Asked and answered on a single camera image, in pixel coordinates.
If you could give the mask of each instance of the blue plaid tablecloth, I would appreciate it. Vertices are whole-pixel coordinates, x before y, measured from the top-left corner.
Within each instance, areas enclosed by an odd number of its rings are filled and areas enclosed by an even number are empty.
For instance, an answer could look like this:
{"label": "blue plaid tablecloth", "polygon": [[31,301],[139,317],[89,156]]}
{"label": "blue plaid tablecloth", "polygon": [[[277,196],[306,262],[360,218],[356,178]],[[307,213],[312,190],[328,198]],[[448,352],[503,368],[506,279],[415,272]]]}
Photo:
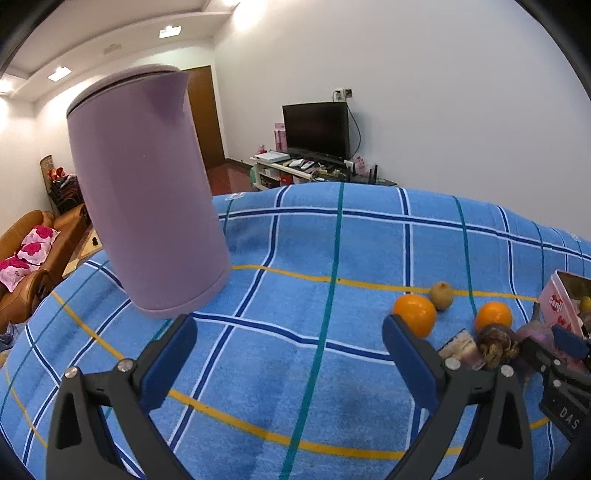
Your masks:
{"label": "blue plaid tablecloth", "polygon": [[[398,296],[426,293],[439,280],[457,290],[428,338],[438,348],[471,330],[487,301],[506,302],[518,328],[554,270],[591,273],[588,242],[448,195],[331,183],[214,204],[233,274],[193,314],[197,345],[151,413],[196,479],[385,478],[426,419],[381,341]],[[104,252],[43,301],[0,382],[0,431],[36,478],[45,478],[63,371],[104,371],[136,358],[169,324],[133,306]],[[539,411],[540,396],[537,379],[524,397],[538,479],[566,447]],[[437,477],[450,472],[472,414]],[[116,415],[106,415],[124,464],[143,478]]]}

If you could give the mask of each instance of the blue gripper pad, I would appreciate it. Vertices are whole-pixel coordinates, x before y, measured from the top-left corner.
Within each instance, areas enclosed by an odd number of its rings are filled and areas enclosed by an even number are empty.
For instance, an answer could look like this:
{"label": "blue gripper pad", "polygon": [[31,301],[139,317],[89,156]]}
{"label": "blue gripper pad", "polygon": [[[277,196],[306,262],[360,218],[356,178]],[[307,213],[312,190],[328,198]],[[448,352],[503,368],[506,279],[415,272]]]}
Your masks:
{"label": "blue gripper pad", "polygon": [[[151,360],[140,380],[139,406],[144,413],[162,406],[197,341],[197,322],[193,317],[187,316],[181,325],[177,322],[169,327],[170,330],[176,329],[174,333],[166,332],[160,340],[150,342],[138,359]],[[160,354],[150,358],[149,353],[156,353],[159,349],[162,349]]]}
{"label": "blue gripper pad", "polygon": [[416,337],[398,315],[384,319],[382,340],[415,403],[433,415],[446,384],[441,357],[426,340]]}
{"label": "blue gripper pad", "polygon": [[573,332],[569,332],[559,325],[554,325],[552,327],[552,333],[554,334],[554,343],[556,346],[575,360],[584,360],[589,354],[589,344],[587,341]]}

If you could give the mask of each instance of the brown leather sofa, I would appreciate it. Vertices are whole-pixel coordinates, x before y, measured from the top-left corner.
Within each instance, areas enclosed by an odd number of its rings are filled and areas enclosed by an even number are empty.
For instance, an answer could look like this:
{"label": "brown leather sofa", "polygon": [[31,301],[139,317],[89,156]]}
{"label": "brown leather sofa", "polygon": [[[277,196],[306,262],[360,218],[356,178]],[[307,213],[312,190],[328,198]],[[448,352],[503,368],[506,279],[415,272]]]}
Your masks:
{"label": "brown leather sofa", "polygon": [[6,332],[8,322],[16,324],[28,320],[42,299],[61,282],[66,265],[88,226],[86,208],[84,204],[78,205],[56,219],[51,212],[29,212],[0,238],[0,258],[13,256],[36,225],[52,227],[60,234],[41,268],[21,280],[14,292],[9,293],[0,283],[0,333]]}

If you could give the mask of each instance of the orange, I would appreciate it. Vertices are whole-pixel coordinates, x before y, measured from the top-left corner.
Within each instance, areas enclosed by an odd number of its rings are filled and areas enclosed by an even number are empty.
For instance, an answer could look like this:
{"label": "orange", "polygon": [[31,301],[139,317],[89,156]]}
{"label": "orange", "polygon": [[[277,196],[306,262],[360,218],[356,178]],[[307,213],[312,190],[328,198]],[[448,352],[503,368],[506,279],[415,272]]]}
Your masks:
{"label": "orange", "polygon": [[420,295],[402,295],[394,303],[392,312],[400,315],[404,323],[419,338],[425,338],[431,333],[437,319],[433,303]]}
{"label": "orange", "polygon": [[480,307],[480,310],[478,310],[474,327],[477,332],[480,332],[485,326],[490,325],[491,323],[501,323],[502,325],[511,328],[511,324],[513,323],[511,309],[500,301],[490,301],[489,303],[485,303]]}

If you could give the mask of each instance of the red flower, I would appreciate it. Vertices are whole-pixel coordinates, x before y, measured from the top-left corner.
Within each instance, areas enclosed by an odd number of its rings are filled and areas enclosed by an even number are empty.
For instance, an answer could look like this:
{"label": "red flower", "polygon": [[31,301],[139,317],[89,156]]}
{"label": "red flower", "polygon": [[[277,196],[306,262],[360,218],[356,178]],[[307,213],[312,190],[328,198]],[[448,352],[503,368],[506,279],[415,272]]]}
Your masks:
{"label": "red flower", "polygon": [[35,230],[37,230],[37,235],[40,238],[51,238],[53,236],[53,228],[49,228],[48,226],[37,225]]}
{"label": "red flower", "polygon": [[27,262],[25,262],[17,257],[10,257],[10,258],[7,258],[6,260],[0,261],[0,270],[3,270],[4,268],[8,268],[8,267],[25,268],[27,270],[30,268],[30,266]]}
{"label": "red flower", "polygon": [[29,254],[30,256],[33,256],[37,252],[41,251],[41,244],[39,242],[32,242],[22,247],[21,251],[25,252],[26,254]]}

